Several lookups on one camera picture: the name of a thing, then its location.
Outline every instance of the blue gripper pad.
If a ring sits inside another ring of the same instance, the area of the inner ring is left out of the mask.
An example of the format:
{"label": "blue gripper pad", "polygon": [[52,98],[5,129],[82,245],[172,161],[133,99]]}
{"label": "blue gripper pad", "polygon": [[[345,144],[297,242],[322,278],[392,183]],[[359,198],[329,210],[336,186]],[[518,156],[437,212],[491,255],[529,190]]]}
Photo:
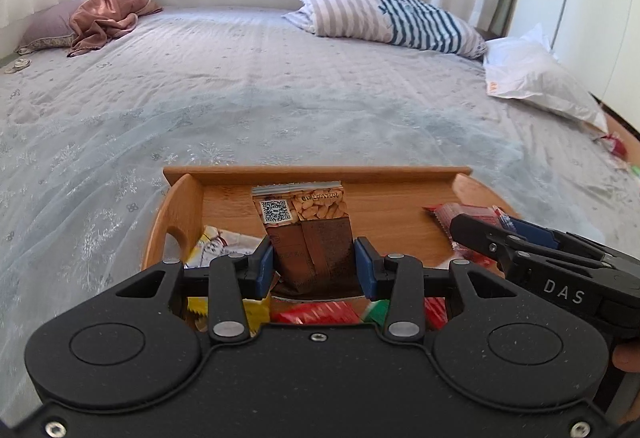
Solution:
{"label": "blue gripper pad", "polygon": [[256,299],[264,299],[269,293],[271,279],[273,278],[273,246],[269,245],[268,250],[260,260],[260,272],[255,281]]}
{"label": "blue gripper pad", "polygon": [[371,261],[358,240],[353,242],[353,248],[356,254],[356,273],[360,287],[367,299],[375,299],[378,285],[376,278],[373,276],[373,261]]}
{"label": "blue gripper pad", "polygon": [[551,231],[517,218],[511,218],[511,222],[513,222],[513,226],[516,227],[516,232],[522,237],[527,238],[529,243],[549,249],[558,249],[558,242],[554,239]]}

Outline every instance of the qr code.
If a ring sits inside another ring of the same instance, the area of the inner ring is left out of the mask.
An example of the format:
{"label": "qr code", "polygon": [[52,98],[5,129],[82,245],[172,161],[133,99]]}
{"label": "qr code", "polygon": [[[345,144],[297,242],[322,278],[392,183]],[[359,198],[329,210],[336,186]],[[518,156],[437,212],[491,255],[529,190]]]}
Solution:
{"label": "qr code", "polygon": [[265,223],[282,223],[292,220],[286,200],[265,200],[260,202]]}

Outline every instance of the white patterned bedsheet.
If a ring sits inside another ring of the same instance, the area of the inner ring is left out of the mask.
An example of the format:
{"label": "white patterned bedsheet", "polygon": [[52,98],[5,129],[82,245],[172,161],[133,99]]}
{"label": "white patterned bedsheet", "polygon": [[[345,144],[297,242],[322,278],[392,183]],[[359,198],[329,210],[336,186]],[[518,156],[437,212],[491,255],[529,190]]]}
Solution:
{"label": "white patterned bedsheet", "polygon": [[480,63],[168,10],[0,75],[0,418],[38,403],[42,322],[137,271],[167,164],[471,165],[527,219],[640,255],[635,179],[575,125],[489,98]]}

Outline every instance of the red snack wrapper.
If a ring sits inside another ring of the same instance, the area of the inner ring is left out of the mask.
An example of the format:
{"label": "red snack wrapper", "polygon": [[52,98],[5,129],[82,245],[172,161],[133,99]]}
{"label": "red snack wrapper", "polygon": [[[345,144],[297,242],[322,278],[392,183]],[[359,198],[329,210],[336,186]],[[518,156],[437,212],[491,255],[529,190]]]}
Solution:
{"label": "red snack wrapper", "polygon": [[598,140],[600,141],[600,144],[602,144],[606,148],[606,150],[609,153],[611,153],[611,155],[625,160],[626,146],[617,133],[610,133],[609,135],[604,135],[603,137],[600,137]]}
{"label": "red snack wrapper", "polygon": [[444,304],[444,297],[425,297],[424,315],[429,324],[436,330],[447,324],[447,308]]}
{"label": "red snack wrapper", "polygon": [[357,324],[360,318],[349,303],[302,303],[271,317],[274,323],[289,324]]}
{"label": "red snack wrapper", "polygon": [[425,209],[436,217],[436,219],[440,223],[440,226],[443,228],[445,234],[449,238],[453,250],[457,254],[459,254],[462,258],[473,261],[474,263],[477,263],[478,265],[481,265],[486,269],[495,266],[495,261],[493,259],[489,259],[486,256],[476,253],[475,251],[472,251],[464,245],[460,245],[459,243],[453,241],[451,239],[449,228],[451,227],[452,219],[459,214],[467,214],[469,216],[472,216],[476,220],[486,222],[488,224],[494,225],[495,227],[502,227],[502,224],[500,223],[500,215],[497,213],[496,209],[492,207],[478,207],[475,205],[465,205],[453,202],[425,207]]}

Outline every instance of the peanut bag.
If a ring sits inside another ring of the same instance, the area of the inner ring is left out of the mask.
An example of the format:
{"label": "peanut bag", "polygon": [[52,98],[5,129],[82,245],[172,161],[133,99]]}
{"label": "peanut bag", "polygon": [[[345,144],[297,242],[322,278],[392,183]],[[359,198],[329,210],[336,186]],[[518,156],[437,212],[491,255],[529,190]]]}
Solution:
{"label": "peanut bag", "polygon": [[281,275],[274,295],[307,301],[362,295],[340,182],[254,187],[252,197]]}

